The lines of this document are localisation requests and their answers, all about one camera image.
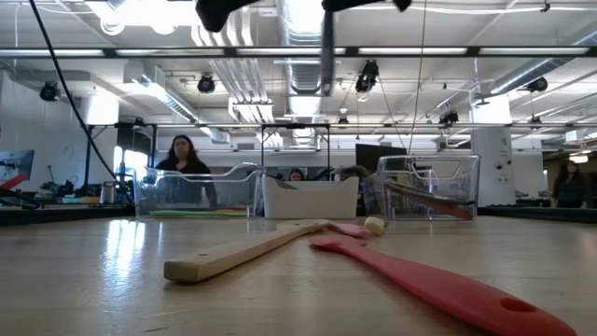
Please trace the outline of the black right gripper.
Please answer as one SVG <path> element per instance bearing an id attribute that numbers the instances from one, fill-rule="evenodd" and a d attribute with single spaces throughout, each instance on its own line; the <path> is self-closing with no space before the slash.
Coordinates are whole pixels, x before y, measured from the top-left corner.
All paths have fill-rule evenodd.
<path id="1" fill-rule="evenodd" d="M 339 12 L 345 9 L 367 5 L 372 2 L 373 0 L 322 0 L 321 5 L 324 11 Z M 400 12 L 406 11 L 411 5 L 411 0 L 392 0 L 392 2 Z"/>

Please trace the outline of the grey silicone spoon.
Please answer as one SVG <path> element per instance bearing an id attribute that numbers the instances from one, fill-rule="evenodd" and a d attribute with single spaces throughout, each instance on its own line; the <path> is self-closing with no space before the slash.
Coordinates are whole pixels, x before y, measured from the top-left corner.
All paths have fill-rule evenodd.
<path id="1" fill-rule="evenodd" d="M 334 91 L 335 80 L 335 37 L 334 13 L 325 11 L 321 46 L 321 94 L 329 97 Z"/>

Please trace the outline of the red slotted spoon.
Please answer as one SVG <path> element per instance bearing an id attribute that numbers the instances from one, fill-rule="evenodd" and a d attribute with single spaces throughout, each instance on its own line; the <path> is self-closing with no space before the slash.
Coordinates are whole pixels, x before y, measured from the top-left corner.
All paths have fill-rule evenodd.
<path id="1" fill-rule="evenodd" d="M 474 201 L 460 201 L 438 197 L 422 197 L 418 199 L 418 202 L 423 203 L 444 215 L 449 215 L 464 220 L 472 220 L 474 218 L 474 215 L 468 210 L 469 207 L 475 205 Z"/>

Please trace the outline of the red silicone spatula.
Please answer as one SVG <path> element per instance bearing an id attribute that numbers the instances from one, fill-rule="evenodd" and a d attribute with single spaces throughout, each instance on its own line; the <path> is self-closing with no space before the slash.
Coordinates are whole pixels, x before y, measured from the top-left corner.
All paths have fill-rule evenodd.
<path id="1" fill-rule="evenodd" d="M 392 257 L 346 235 L 317 235 L 310 244 L 357 259 L 421 301 L 496 336 L 577 336 L 554 315 L 472 278 Z"/>

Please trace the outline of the black background monitor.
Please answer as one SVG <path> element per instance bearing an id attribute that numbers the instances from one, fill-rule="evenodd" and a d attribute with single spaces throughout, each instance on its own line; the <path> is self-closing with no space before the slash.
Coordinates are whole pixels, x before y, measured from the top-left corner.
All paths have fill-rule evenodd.
<path id="1" fill-rule="evenodd" d="M 356 144 L 354 154 L 357 166 L 361 166 L 367 171 L 375 172 L 381 157 L 406 155 L 407 150 L 403 147 Z"/>

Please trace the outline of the clear plastic bin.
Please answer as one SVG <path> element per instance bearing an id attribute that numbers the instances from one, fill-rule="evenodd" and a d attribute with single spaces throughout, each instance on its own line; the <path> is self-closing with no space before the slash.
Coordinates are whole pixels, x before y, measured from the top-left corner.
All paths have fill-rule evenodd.
<path id="1" fill-rule="evenodd" d="M 174 195 L 172 178 L 184 178 L 177 172 L 162 171 L 144 167 L 134 172 L 134 201 L 137 217 L 174 218 L 174 217 L 257 217 L 262 213 L 262 176 L 261 166 L 243 162 L 235 165 L 224 174 L 211 175 L 215 184 L 218 204 L 215 209 L 209 207 L 207 197 L 202 195 L 201 203 L 177 203 Z M 218 214 L 218 209 L 246 209 L 246 216 L 226 216 Z"/>
<path id="2" fill-rule="evenodd" d="M 479 157 L 470 155 L 386 156 L 377 171 L 362 179 L 366 214 L 388 221 L 471 221 L 444 215 L 388 189 L 387 180 L 437 196 L 474 201 L 468 210 L 476 218 L 479 193 Z"/>

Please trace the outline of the white plastic bin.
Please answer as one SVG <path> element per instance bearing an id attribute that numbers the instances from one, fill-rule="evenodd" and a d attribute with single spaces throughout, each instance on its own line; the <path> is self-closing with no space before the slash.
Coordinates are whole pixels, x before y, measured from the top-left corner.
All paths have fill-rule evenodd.
<path id="1" fill-rule="evenodd" d="M 281 189 L 262 178 L 267 219 L 349 219 L 356 217 L 359 178 L 343 181 L 286 182 L 297 189 Z"/>

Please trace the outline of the pink silicone spatula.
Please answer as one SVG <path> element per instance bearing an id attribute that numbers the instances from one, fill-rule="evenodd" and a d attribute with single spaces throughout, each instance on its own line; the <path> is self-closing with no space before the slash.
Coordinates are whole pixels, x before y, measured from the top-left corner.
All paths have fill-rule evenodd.
<path id="1" fill-rule="evenodd" d="M 357 239 L 367 239 L 371 235 L 371 232 L 368 229 L 355 224 L 340 224 L 330 222 L 327 227 L 333 231 Z"/>

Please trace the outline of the background black frame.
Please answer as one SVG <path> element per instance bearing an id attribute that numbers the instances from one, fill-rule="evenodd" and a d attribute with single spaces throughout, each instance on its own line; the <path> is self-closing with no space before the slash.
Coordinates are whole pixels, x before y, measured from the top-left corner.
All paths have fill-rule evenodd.
<path id="1" fill-rule="evenodd" d="M 242 161 L 272 168 L 339 167 L 356 160 L 359 145 L 399 147 L 410 155 L 465 155 L 473 139 L 491 131 L 509 134 L 514 153 L 543 161 L 597 156 L 597 121 L 546 123 L 141 123 L 90 126 L 93 137 L 116 130 L 141 132 L 155 165 L 177 134 L 188 136 L 200 158 L 214 167 Z"/>

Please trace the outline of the cream handled butter knife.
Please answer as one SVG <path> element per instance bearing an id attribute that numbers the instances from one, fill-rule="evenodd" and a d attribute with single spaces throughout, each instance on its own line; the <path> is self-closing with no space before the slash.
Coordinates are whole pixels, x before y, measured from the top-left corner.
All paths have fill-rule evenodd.
<path id="1" fill-rule="evenodd" d="M 385 227 L 386 222 L 380 217 L 367 217 L 363 225 L 364 229 L 377 236 L 383 235 Z"/>

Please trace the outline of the blue wall screen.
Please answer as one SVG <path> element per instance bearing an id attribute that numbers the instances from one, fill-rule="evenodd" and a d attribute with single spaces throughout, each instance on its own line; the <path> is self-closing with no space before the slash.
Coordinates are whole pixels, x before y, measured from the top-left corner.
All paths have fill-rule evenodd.
<path id="1" fill-rule="evenodd" d="M 33 150 L 0 151 L 0 182 L 23 175 L 29 180 L 33 170 Z"/>

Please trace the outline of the black rig frame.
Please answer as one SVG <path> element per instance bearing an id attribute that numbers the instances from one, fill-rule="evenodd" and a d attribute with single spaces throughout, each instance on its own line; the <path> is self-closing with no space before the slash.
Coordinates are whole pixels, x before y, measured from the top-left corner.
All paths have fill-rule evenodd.
<path id="1" fill-rule="evenodd" d="M 69 91 L 66 81 L 63 76 L 62 69 L 58 63 L 58 57 L 56 54 L 56 49 L 52 46 L 51 41 L 49 39 L 49 34 L 47 29 L 44 25 L 44 22 L 41 18 L 39 13 L 39 7 L 35 3 L 35 0 L 28 0 L 28 5 L 30 5 L 36 22 L 38 24 L 38 28 L 41 31 L 42 36 L 46 42 L 46 48 L 41 49 L 41 51 L 48 51 L 49 57 L 53 61 L 55 70 L 57 72 L 59 81 L 63 86 L 64 94 L 67 98 L 68 103 L 72 108 L 72 113 L 75 115 L 77 122 L 82 130 L 82 132 L 86 136 L 87 141 L 87 156 L 85 159 L 85 183 L 84 185 L 87 186 L 87 178 L 88 172 L 90 169 L 90 151 L 93 149 L 100 161 L 100 164 L 105 168 L 105 170 L 112 176 L 112 179 L 120 185 L 121 189 L 127 190 L 127 187 L 121 184 L 118 181 L 117 176 L 112 171 L 112 168 L 108 163 L 104 160 L 101 152 L 99 151 L 98 147 L 96 146 L 93 135 L 91 133 L 92 129 L 95 127 L 93 125 L 87 125 L 84 119 L 81 117 L 79 113 L 77 104 L 74 101 L 74 98 Z M 134 123 L 116 123 L 116 124 L 109 124 L 107 127 L 115 126 L 116 128 L 121 127 L 133 127 L 133 126 L 151 126 L 154 129 L 157 129 L 157 124 L 134 124 Z M 246 128 L 251 126 L 249 124 L 232 124 L 231 126 L 226 126 L 232 129 L 238 128 Z M 329 138 L 331 133 L 331 124 L 322 123 L 261 123 L 255 124 L 251 127 L 258 129 L 261 133 L 264 133 L 269 128 L 283 128 L 287 130 L 298 130 L 298 129 L 306 129 L 307 126 L 317 128 L 324 128 L 326 129 L 326 137 Z M 31 197 L 26 197 L 21 193 L 13 191 L 11 189 L 16 188 L 16 186 L 24 181 L 24 177 L 14 177 L 12 180 L 9 180 L 3 185 L 0 185 L 0 203 L 8 204 L 9 206 L 5 206 L 7 210 L 3 207 L 0 207 L 0 227 L 5 226 L 20 226 L 20 225 L 28 225 L 28 224 L 39 224 L 39 223 L 49 223 L 49 222 L 63 222 L 63 221 L 73 221 L 78 219 L 99 219 L 99 218 L 109 218 L 109 217 L 119 217 L 119 216 L 128 216 L 132 215 L 133 212 L 133 203 L 132 199 L 129 197 L 130 195 L 124 193 L 123 196 L 128 200 L 129 203 L 124 205 L 110 205 L 110 206 L 100 206 L 97 205 L 95 207 L 78 207 L 78 208 L 67 208 L 67 207 L 58 207 L 58 208 L 45 208 L 44 204 L 38 202 L 36 199 Z M 17 209 L 12 203 L 5 202 L 5 198 L 15 198 L 21 199 L 28 204 L 22 205 L 21 209 Z M 597 225 L 597 209 L 589 209 L 589 210 L 580 210 L 580 209 L 571 209 L 571 208 L 546 208 L 546 207 L 521 207 L 517 205 L 504 205 L 504 206 L 497 206 L 492 205 L 488 207 L 480 207 L 479 214 L 482 216 L 494 216 L 494 217 L 512 217 L 512 218 L 525 218 L 525 219 L 536 219 L 536 220 L 548 220 L 548 221 L 557 221 L 557 222 L 579 222 L 579 223 L 590 223 Z"/>

